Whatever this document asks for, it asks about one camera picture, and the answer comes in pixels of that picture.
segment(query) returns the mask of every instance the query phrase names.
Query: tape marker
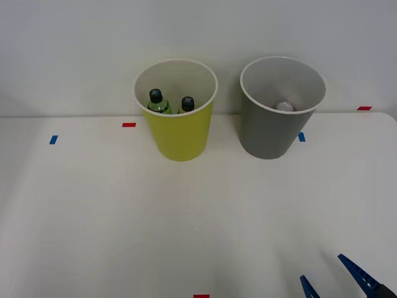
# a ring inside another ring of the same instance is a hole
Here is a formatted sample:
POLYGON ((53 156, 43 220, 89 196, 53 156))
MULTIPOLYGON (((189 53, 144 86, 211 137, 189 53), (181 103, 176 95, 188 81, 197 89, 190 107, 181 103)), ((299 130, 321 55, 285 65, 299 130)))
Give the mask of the tape marker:
POLYGON ((358 111, 369 111, 370 109, 372 109, 372 107, 362 106, 362 107, 359 107, 357 110, 358 111))
POLYGON ((123 123, 123 127, 135 127, 136 123, 135 122, 125 122, 123 123))
POLYGON ((58 139, 58 136, 57 135, 53 135, 51 140, 50 140, 50 145, 55 145, 57 139, 58 139))
POLYGON ((300 132, 299 135, 298 135, 298 137, 299 137, 299 141, 300 141, 300 142, 305 142, 305 141, 306 141, 306 140, 305 140, 305 135, 303 134, 303 132, 300 132))

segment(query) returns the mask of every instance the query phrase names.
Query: bottle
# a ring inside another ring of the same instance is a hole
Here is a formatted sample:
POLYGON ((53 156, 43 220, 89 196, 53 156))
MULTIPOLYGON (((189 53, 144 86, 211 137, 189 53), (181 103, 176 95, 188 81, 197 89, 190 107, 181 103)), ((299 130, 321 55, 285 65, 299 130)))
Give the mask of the bottle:
POLYGON ((178 110, 178 114, 184 114, 192 112, 194 110, 194 99, 190 96, 182 98, 181 108, 178 110))
POLYGON ((167 100, 163 100, 160 89, 152 89, 149 92, 150 102, 148 109, 162 114, 172 114, 171 106, 167 100))
POLYGON ((284 112, 295 111, 295 108, 293 107, 293 105, 291 105, 289 102, 286 102, 286 101, 279 102, 276 105, 275 109, 279 110, 279 111, 284 111, 284 112))

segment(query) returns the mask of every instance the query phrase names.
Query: red tape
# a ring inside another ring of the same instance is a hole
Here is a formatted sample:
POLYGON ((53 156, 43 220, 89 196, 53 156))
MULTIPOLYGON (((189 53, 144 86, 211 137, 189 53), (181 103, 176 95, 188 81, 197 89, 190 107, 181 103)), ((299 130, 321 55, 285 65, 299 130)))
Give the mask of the red tape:
POLYGON ((136 123, 135 122, 125 122, 123 123, 123 127, 135 127, 136 123))
POLYGON ((358 111, 369 111, 370 109, 372 109, 372 107, 365 107, 365 106, 362 106, 362 107, 359 107, 357 110, 358 110, 358 111))

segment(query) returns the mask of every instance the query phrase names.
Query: blue tape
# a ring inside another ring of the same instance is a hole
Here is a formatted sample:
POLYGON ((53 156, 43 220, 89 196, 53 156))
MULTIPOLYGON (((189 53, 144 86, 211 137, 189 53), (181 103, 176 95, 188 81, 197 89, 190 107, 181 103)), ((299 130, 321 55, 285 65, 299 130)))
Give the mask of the blue tape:
POLYGON ((50 145, 55 145, 57 139, 58 139, 58 136, 57 135, 53 135, 51 140, 50 140, 50 145))
POLYGON ((305 135, 303 134, 303 132, 300 132, 298 137, 299 137, 299 141, 301 141, 301 142, 305 142, 306 141, 305 140, 305 135))

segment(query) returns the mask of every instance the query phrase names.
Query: cup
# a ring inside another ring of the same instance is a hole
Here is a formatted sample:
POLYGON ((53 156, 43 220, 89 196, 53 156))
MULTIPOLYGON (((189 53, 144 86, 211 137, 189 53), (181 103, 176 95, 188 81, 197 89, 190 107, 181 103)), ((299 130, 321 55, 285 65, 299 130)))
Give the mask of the cup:
POLYGON ((265 160, 287 152, 326 93, 318 71, 283 56, 252 61, 243 69, 240 85, 244 93, 240 143, 249 154, 265 160), (277 110, 280 102, 295 110, 277 110))

